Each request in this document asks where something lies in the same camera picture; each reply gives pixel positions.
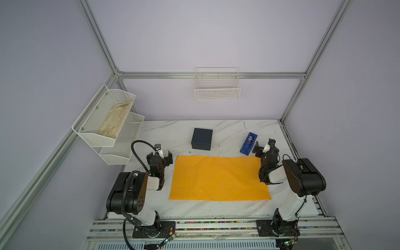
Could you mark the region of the beige cloth in bin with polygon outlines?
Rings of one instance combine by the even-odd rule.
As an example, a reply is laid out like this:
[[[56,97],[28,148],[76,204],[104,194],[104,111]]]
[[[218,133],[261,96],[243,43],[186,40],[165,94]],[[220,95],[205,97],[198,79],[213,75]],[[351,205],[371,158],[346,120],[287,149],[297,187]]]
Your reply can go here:
[[[116,139],[132,104],[132,101],[118,103],[111,108],[106,120],[99,128],[98,134],[111,139]]]

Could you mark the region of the aluminium frame rail front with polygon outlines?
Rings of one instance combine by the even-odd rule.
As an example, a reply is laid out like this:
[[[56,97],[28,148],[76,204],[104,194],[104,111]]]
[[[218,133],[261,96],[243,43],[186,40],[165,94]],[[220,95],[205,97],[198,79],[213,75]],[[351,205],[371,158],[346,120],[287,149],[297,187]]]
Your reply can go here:
[[[137,229],[121,219],[97,220],[84,243],[85,250],[143,250],[166,237],[163,250],[350,250],[334,217],[301,219],[297,233],[288,236],[263,236],[255,218],[180,219],[174,227],[164,227],[159,238],[134,239]]]

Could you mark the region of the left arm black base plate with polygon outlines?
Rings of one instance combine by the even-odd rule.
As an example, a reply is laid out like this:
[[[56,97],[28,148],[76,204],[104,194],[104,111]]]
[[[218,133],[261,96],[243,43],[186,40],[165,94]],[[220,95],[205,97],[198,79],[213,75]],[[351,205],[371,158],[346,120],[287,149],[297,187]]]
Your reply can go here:
[[[164,239],[169,237],[175,232],[175,221],[161,221],[155,222],[152,226],[135,227],[132,233],[134,239],[149,239],[160,238]]]

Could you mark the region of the white lower mesh shelf bin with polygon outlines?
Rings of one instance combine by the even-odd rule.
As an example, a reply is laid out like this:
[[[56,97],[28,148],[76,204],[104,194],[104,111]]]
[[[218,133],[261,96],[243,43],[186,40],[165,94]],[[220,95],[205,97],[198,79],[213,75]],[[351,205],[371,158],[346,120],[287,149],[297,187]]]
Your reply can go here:
[[[126,165],[132,155],[131,143],[138,139],[145,117],[129,112],[113,147],[102,148],[101,159],[108,165]]]

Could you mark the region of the white upper mesh shelf bin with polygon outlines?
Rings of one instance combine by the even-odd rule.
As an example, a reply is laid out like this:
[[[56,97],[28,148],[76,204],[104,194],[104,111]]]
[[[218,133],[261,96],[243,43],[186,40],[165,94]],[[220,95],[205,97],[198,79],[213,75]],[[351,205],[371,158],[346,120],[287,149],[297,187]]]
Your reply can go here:
[[[99,93],[101,96],[94,99],[94,106],[88,106],[90,112],[83,118],[79,118],[72,126],[72,130],[90,147],[113,147],[116,139],[101,136],[97,132],[111,108],[118,103],[129,101],[134,103],[135,95],[120,89],[108,89],[106,86],[103,86]]]

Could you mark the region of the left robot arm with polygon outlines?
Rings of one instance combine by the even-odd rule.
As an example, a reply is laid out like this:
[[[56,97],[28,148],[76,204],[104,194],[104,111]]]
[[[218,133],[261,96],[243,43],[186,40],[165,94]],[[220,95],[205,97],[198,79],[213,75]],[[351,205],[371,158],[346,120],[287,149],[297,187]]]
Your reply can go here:
[[[160,191],[165,183],[165,168],[173,163],[172,153],[164,153],[160,144],[151,146],[153,153],[146,156],[147,165],[139,158],[134,146],[137,143],[149,145],[146,141],[132,142],[133,155],[145,168],[122,172],[118,175],[106,201],[107,212],[122,215],[128,222],[139,227],[158,226],[158,212],[145,205],[147,191]]]

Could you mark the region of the dark navy gift box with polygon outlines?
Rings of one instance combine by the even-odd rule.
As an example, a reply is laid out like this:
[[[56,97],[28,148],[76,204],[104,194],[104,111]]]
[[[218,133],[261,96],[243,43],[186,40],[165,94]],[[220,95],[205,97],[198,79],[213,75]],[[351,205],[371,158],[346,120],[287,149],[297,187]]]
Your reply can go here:
[[[192,136],[191,146],[195,150],[211,150],[213,130],[195,128]]]

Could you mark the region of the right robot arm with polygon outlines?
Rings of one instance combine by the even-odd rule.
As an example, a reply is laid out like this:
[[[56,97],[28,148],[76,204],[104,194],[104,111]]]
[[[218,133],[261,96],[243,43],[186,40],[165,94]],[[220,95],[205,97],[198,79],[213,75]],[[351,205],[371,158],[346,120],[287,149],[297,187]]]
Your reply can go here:
[[[326,189],[323,175],[307,158],[296,161],[282,159],[279,164],[279,150],[276,141],[269,139],[265,147],[255,143],[253,153],[260,158],[259,181],[265,185],[277,185],[272,181],[272,173],[279,168],[284,169],[291,192],[284,203],[275,210],[271,220],[257,220],[259,236],[298,236],[298,222],[301,211],[312,198]]]

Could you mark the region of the blue tape dispenser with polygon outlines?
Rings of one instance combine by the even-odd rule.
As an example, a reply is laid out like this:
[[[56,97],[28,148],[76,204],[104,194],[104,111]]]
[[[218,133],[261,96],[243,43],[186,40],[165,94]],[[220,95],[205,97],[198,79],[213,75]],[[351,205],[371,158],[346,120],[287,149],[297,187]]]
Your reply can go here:
[[[249,133],[240,149],[240,153],[248,156],[252,151],[257,139],[257,134]]]

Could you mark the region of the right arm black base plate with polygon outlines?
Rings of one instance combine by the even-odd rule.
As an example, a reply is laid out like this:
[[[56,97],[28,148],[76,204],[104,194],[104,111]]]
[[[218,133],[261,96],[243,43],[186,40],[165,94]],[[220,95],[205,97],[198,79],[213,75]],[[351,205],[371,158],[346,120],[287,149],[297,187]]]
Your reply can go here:
[[[299,236],[298,221],[257,220],[256,228],[259,236],[281,237]]]

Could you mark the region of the white mesh shelf bin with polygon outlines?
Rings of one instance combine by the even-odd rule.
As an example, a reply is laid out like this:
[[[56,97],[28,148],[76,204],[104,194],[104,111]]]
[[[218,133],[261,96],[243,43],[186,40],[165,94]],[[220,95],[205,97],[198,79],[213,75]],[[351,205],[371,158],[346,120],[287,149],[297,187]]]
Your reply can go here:
[[[113,147],[102,148],[101,159],[108,165],[126,165],[132,155],[131,143],[138,139],[145,117],[129,112]]]
[[[90,112],[83,118],[79,118],[72,126],[72,130],[90,147],[113,147],[116,139],[101,136],[97,132],[111,108],[118,103],[129,101],[134,103],[135,95],[120,89],[108,89],[106,86],[103,86],[99,93],[101,96],[94,99],[94,106],[88,106]]]

